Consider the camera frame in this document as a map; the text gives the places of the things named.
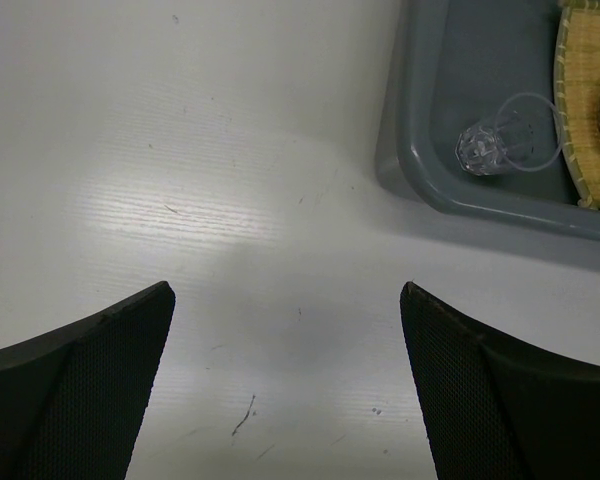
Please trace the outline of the clear plastic cup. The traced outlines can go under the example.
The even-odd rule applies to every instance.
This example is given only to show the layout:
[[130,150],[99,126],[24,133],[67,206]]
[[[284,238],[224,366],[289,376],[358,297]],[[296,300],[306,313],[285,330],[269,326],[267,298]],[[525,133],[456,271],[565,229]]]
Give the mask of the clear plastic cup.
[[536,173],[556,163],[563,144],[556,105],[538,93],[521,92],[466,128],[455,154],[462,170],[476,177]]

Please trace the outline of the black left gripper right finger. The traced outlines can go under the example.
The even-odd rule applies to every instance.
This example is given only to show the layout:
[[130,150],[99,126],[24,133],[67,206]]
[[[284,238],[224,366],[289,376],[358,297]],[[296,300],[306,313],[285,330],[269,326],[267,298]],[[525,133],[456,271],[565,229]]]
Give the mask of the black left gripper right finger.
[[409,363],[440,479],[600,479],[600,366],[541,349],[413,282]]

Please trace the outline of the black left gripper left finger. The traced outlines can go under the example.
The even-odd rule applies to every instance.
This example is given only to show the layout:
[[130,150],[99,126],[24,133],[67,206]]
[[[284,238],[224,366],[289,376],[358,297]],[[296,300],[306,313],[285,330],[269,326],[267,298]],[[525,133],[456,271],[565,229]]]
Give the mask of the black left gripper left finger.
[[0,349],[0,479],[123,479],[168,337],[165,281]]

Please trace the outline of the yellow woven placemat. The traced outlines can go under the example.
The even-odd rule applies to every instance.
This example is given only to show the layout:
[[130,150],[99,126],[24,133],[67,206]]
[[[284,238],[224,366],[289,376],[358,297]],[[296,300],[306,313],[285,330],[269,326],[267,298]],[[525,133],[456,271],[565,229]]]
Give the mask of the yellow woven placemat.
[[600,1],[566,1],[554,50],[562,152],[582,208],[600,210]]

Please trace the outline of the grey plastic bin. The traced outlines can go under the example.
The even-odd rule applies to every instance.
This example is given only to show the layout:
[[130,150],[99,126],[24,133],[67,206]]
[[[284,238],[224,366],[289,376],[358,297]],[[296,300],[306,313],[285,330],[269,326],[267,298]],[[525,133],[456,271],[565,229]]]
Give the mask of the grey plastic bin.
[[560,14],[556,1],[402,2],[375,171],[391,193],[465,220],[429,236],[600,271],[600,211],[578,206],[563,158],[474,176],[456,155],[460,134],[505,102],[537,106],[532,125],[552,144]]

